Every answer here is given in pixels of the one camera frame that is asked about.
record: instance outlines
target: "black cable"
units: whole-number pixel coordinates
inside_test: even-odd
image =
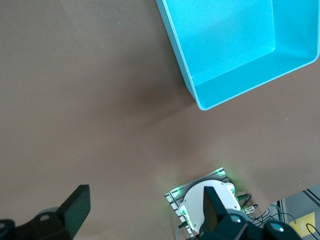
[[[248,194],[247,194],[247,199],[246,199],[245,202],[243,203],[243,206],[247,205],[247,204],[250,202],[251,198],[252,198],[252,195],[251,195],[250,193],[248,193]]]
[[[308,229],[309,233],[310,233],[316,240],[319,240],[319,238],[317,238],[317,237],[310,231],[309,225],[310,225],[311,227],[313,227],[314,230],[316,230],[316,232],[317,232],[319,235],[320,235],[320,232],[316,229],[315,226],[313,226],[313,225],[310,224],[310,223],[307,223],[307,224],[305,225],[305,226],[306,226],[306,229]]]
[[[250,215],[248,215],[248,218],[250,218],[251,220],[253,220],[251,223],[252,224],[254,224],[254,225],[258,225],[258,224],[260,224],[259,226],[261,226],[263,223],[264,223],[264,218],[266,217],[266,216],[268,216],[269,215],[269,213],[270,213],[270,209],[269,208],[267,208],[266,209],[266,211],[264,211],[264,213],[262,214],[262,215],[260,215],[260,216],[258,216],[258,217],[251,217]]]
[[[249,201],[251,200],[252,195],[251,195],[250,193],[248,193],[248,194],[243,194],[243,195],[237,196],[237,198],[238,198],[238,202],[246,199],[246,200],[244,201],[244,203],[242,204],[242,206],[245,206],[245,205],[247,205],[247,204],[249,203]]]

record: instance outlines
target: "wire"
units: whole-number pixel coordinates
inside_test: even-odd
[[[247,205],[247,204],[250,202],[250,200],[251,200],[251,198],[252,198],[252,195],[251,195],[250,193],[248,193],[248,194],[243,194],[243,195],[237,196],[237,198],[238,198],[238,202],[246,199],[246,200],[244,201],[244,203],[242,204],[242,206],[245,206],[245,205]]]
[[[243,206],[247,205],[250,202],[251,198],[252,198],[252,195],[248,193],[247,200],[245,200],[245,202],[243,203]]]
[[[260,227],[260,226],[264,223],[264,218],[265,218],[266,216],[268,216],[269,214],[270,214],[270,209],[267,208],[262,215],[260,215],[260,216],[258,216],[258,217],[256,217],[256,216],[252,217],[252,216],[248,215],[248,218],[250,218],[251,220],[253,220],[253,221],[252,221],[252,224],[254,224],[254,225],[256,225],[256,226],[258,225],[258,227]]]
[[[180,229],[180,228],[177,228],[177,229],[175,230],[175,240],[179,240],[179,229]]]
[[[184,221],[181,225],[178,226],[178,228],[176,229],[175,231],[175,239],[178,240],[178,232],[179,232],[179,229],[182,229],[184,227],[188,226],[188,222],[187,221]]]
[[[280,221],[281,221],[281,222],[284,222],[284,220],[283,220],[283,215],[281,214],[281,213],[282,213],[281,208],[280,208],[279,206],[277,206],[277,205],[274,205],[274,204],[271,204],[271,206],[273,206],[273,207],[275,207],[275,208],[278,209]]]
[[[292,215],[289,214],[289,213],[286,213],[286,212],[279,212],[279,213],[273,214],[272,216],[269,216],[268,218],[274,218],[274,216],[276,216],[276,215],[278,215],[278,214],[280,214],[280,215],[281,215],[281,214],[282,214],[282,215],[289,215],[290,217],[293,218],[294,223],[297,224],[297,221],[296,221],[295,217],[292,216]]]
[[[316,232],[317,232],[319,235],[320,235],[320,232],[316,229],[315,226],[313,226],[313,225],[310,224],[310,223],[307,223],[307,224],[305,225],[305,226],[306,226],[306,229],[308,229],[309,233],[310,233],[316,240],[319,240],[319,238],[317,238],[317,237],[310,231],[309,225],[310,225],[311,227],[313,227],[314,230],[316,230]]]

